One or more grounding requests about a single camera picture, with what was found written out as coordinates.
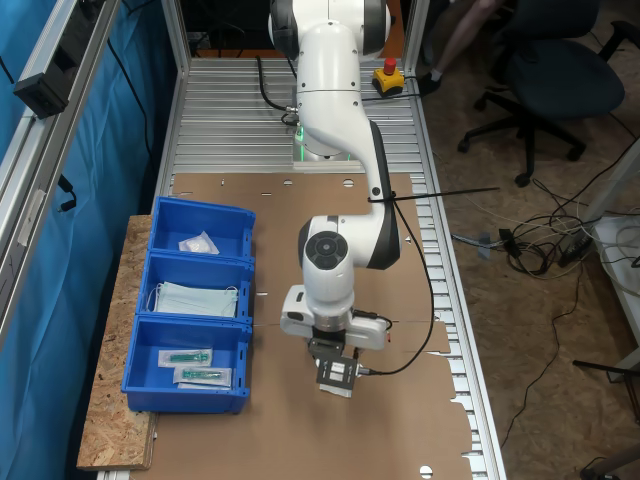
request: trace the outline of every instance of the red button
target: red button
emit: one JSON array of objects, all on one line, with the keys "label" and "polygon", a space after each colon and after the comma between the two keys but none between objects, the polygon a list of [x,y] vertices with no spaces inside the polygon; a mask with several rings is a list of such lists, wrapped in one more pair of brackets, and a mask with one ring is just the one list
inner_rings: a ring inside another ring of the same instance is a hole
[{"label": "red button", "polygon": [[385,75],[393,75],[396,71],[396,59],[395,58],[387,58],[384,61],[384,74]]}]

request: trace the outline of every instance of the blue fabric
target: blue fabric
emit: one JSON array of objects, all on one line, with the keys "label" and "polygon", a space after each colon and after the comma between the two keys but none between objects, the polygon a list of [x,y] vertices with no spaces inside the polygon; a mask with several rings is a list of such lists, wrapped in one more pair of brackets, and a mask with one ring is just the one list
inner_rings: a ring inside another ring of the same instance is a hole
[{"label": "blue fabric", "polygon": [[[176,78],[161,2],[131,16],[121,8],[110,38],[147,112],[152,144]],[[0,480],[65,476],[100,296],[137,213],[147,163],[142,113],[105,48],[64,168],[78,205],[58,213],[70,197],[56,189],[0,351]]]},{"label": "blue fabric", "polygon": [[[17,82],[56,0],[0,1],[0,56]],[[24,112],[24,103],[13,94],[14,85],[0,71],[0,162]]]}]

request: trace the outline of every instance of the hole in cardboard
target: hole in cardboard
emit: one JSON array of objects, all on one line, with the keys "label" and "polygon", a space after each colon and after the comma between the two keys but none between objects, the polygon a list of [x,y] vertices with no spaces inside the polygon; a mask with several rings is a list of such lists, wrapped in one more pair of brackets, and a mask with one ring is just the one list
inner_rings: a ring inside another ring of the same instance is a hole
[{"label": "hole in cardboard", "polygon": [[433,470],[429,465],[423,465],[420,467],[420,476],[422,478],[431,478],[433,476]]}]

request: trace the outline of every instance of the metal slats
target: metal slats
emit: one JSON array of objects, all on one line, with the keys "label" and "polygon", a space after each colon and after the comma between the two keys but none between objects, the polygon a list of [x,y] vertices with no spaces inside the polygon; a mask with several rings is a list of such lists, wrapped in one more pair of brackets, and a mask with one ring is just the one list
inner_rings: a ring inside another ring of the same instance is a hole
[{"label": "metal slats", "polygon": [[[373,68],[380,64],[361,69],[364,98],[377,96],[370,80]],[[263,65],[269,98],[282,105],[291,104],[295,80],[287,63],[263,60]],[[367,102],[365,111],[380,127],[389,171],[409,173],[413,193],[428,193],[409,100]],[[179,135],[173,148],[171,174],[295,171],[292,167],[294,128],[283,125],[281,115],[282,112],[269,108],[262,100],[254,60],[194,59],[186,85]],[[363,170],[350,167],[347,171]],[[467,349],[459,343],[458,320],[451,297],[457,295],[456,288],[449,285],[443,266],[441,248],[444,248],[445,239],[438,238],[441,229],[436,228],[430,199],[418,199],[415,204],[436,317],[446,324],[449,337],[451,352],[443,356],[451,367],[456,392],[453,401],[460,403],[467,412],[473,435],[472,451],[465,456],[469,458],[474,478],[489,478],[474,396],[465,367],[472,360],[468,358]]]}]

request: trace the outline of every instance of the wooden board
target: wooden board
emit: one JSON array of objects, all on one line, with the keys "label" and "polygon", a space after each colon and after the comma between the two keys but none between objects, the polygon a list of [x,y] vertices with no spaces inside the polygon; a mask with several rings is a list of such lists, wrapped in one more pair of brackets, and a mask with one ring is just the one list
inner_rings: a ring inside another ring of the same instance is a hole
[{"label": "wooden board", "polygon": [[93,379],[78,468],[149,468],[156,415],[132,412],[120,392],[151,217],[131,217]]}]

